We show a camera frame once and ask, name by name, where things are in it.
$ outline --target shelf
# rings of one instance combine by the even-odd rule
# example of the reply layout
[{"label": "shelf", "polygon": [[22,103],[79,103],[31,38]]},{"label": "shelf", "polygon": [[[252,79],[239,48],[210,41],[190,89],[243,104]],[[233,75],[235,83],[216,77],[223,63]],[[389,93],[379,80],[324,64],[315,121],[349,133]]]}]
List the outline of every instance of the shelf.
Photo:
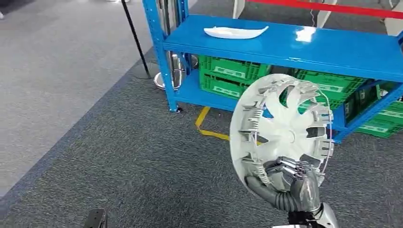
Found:
[{"label": "shelf", "polygon": [[[175,93],[175,99],[178,102],[185,102],[195,105],[202,105],[212,108],[234,111],[237,100],[212,94],[203,91],[199,87],[199,71],[193,70],[183,81],[181,87]],[[344,105],[333,111],[335,117],[333,121],[334,130],[345,130]]]},{"label": "shelf", "polygon": [[[269,29],[254,39],[210,37],[203,28]],[[190,15],[163,43],[165,50],[306,70],[403,82],[396,37],[269,22]]]}]

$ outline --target floor tape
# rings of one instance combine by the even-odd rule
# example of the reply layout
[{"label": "floor tape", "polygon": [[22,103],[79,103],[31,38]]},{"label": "floor tape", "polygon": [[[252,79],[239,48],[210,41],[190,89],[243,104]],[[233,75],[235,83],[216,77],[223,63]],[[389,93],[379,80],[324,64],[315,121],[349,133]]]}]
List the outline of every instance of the floor tape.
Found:
[{"label": "floor tape", "polygon": [[210,111],[210,107],[204,107],[199,116],[196,119],[196,122],[194,123],[194,125],[196,125],[197,130],[200,132],[200,134],[202,135],[206,135],[206,136],[212,136],[215,138],[219,138],[219,139],[223,139],[223,140],[230,140],[230,137],[226,134],[221,134],[221,133],[217,133],[217,132],[211,132],[211,131],[207,131],[207,130],[203,130],[200,128],[201,124],[203,123],[204,119],[207,116],[207,113],[209,113]]}]

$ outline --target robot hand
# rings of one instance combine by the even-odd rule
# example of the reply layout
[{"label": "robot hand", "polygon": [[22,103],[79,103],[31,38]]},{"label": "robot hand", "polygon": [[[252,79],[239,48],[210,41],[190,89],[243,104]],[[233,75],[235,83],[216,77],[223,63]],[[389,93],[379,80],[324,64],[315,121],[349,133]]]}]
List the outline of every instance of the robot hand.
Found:
[{"label": "robot hand", "polygon": [[289,191],[279,191],[272,185],[264,185],[259,177],[248,176],[248,187],[273,207],[289,212],[291,224],[306,227],[339,228],[333,210],[321,203],[317,174],[306,161],[279,157],[266,167],[266,173],[283,172],[292,178]]}]

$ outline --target cable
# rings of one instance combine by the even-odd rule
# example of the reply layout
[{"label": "cable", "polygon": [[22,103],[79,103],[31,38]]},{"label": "cable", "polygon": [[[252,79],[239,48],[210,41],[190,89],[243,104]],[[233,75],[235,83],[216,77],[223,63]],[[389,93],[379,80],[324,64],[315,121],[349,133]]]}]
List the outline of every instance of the cable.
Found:
[{"label": "cable", "polygon": [[312,16],[312,27],[314,27],[315,26],[315,16],[314,16],[314,14],[313,14],[313,9],[311,9],[311,11],[309,12],[310,14],[311,14],[311,16]]},{"label": "cable", "polygon": [[[329,112],[329,117],[331,117],[332,110],[330,110],[329,98],[328,98],[320,89],[319,89],[318,91],[321,93],[322,96],[324,96],[324,97],[326,98],[327,109],[328,109],[328,112]],[[330,131],[330,140],[332,140],[332,138],[333,138],[332,121],[330,121],[330,124],[329,124],[329,131]],[[326,167],[327,167],[327,163],[329,162],[329,158],[330,158],[330,148],[329,148],[329,150],[327,151],[326,162],[325,162],[325,165],[324,165],[324,167],[323,167],[322,174],[325,174],[325,170],[326,170]]]},{"label": "cable", "polygon": [[127,21],[129,22],[129,25],[130,25],[130,29],[132,30],[133,38],[136,41],[137,49],[138,49],[138,51],[140,53],[141,61],[143,62],[143,65],[144,65],[144,70],[145,70],[145,72],[146,72],[146,74],[148,76],[148,78],[138,78],[138,77],[135,77],[135,78],[137,78],[137,79],[152,79],[152,77],[150,75],[150,72],[148,71],[147,63],[145,62],[143,51],[141,50],[141,45],[140,45],[139,39],[137,37],[137,33],[136,33],[135,28],[134,28],[133,21],[132,21],[132,18],[130,16],[129,9],[127,8],[127,5],[126,5],[126,1],[121,0],[121,2],[122,2],[122,5],[123,5],[123,9],[125,10]]}]

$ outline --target red barrier rope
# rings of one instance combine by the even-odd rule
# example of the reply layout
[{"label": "red barrier rope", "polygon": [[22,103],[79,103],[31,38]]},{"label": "red barrier rope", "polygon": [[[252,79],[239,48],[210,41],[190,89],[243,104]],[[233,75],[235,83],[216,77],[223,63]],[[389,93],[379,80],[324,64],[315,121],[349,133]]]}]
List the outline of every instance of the red barrier rope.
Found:
[{"label": "red barrier rope", "polygon": [[315,3],[315,2],[304,2],[304,1],[298,1],[298,0],[247,0],[247,1],[274,4],[274,5],[282,5],[282,6],[290,6],[290,7],[298,7],[298,8],[308,8],[308,9],[313,9],[313,10],[325,10],[325,11],[340,12],[340,13],[367,15],[367,16],[381,17],[381,18],[403,19],[403,12],[390,11],[390,10],[385,10],[385,9],[371,9],[371,8],[363,8],[363,7],[357,7],[357,6],[330,5],[330,4]]}]

